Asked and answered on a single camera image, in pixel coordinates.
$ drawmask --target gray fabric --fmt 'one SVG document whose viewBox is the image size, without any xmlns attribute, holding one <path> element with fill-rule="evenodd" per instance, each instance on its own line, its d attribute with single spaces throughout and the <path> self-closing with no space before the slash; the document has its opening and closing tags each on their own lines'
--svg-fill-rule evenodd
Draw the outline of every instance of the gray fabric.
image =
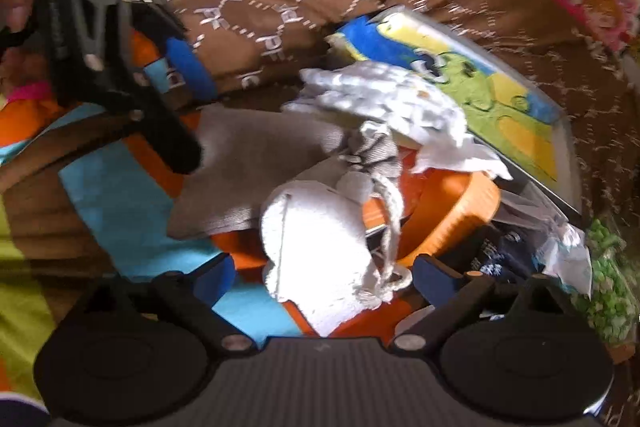
<svg viewBox="0 0 640 427">
<path fill-rule="evenodd" d="M 346 145 L 345 132 L 300 114 L 202 110 L 202 165 L 184 182 L 169 217 L 174 239 L 257 228 L 271 192 Z"/>
</svg>

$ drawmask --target ribbed gray surface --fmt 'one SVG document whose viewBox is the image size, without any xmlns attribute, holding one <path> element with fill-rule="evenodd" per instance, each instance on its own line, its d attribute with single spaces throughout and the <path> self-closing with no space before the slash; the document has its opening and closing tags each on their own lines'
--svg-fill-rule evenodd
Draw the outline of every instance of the ribbed gray surface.
<svg viewBox="0 0 640 427">
<path fill-rule="evenodd" d="M 420 360 L 375 339 L 273 339 L 223 363 L 202 395 L 146 427 L 505 427 L 456 402 Z M 566 427 L 597 427 L 593 417 Z M 55 421 L 51 427 L 77 427 Z"/>
</svg>

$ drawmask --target cartoon eye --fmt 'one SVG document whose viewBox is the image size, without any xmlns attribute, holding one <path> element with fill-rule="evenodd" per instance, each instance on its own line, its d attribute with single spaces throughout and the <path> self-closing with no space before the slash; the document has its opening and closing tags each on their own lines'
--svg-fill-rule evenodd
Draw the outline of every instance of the cartoon eye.
<svg viewBox="0 0 640 427">
<path fill-rule="evenodd" d="M 476 67 L 471 62 L 463 62 L 462 72 L 466 74 L 466 76 L 474 76 L 474 73 L 476 73 L 476 71 Z"/>
</svg>

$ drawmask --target brown blanket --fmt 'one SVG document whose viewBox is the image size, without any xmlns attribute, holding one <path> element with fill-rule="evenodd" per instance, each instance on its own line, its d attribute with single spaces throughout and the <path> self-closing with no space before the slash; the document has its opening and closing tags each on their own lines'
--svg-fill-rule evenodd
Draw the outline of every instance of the brown blanket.
<svg viewBox="0 0 640 427">
<path fill-rule="evenodd" d="M 553 0 L 169 0 L 221 92 L 294 83 L 335 26 L 405 4 L 485 47 L 564 107 L 587 215 L 637 223 L 636 103 L 615 60 Z"/>
</svg>

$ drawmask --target drawstring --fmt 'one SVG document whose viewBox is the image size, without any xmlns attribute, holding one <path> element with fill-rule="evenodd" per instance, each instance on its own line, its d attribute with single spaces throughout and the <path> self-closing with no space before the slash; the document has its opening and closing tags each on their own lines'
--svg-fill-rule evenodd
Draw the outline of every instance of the drawstring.
<svg viewBox="0 0 640 427">
<path fill-rule="evenodd" d="M 376 309 L 382 302 L 391 302 L 394 292 L 412 283 L 411 271 L 396 263 L 404 211 L 402 194 L 396 186 L 402 173 L 402 162 L 386 124 L 366 121 L 351 136 L 348 146 L 350 154 L 341 155 L 340 159 L 349 163 L 354 171 L 371 176 L 374 193 L 382 199 L 386 214 L 380 253 L 376 254 L 383 260 L 379 277 L 373 287 L 356 288 L 356 297 L 361 304 L 368 309 Z"/>
</svg>

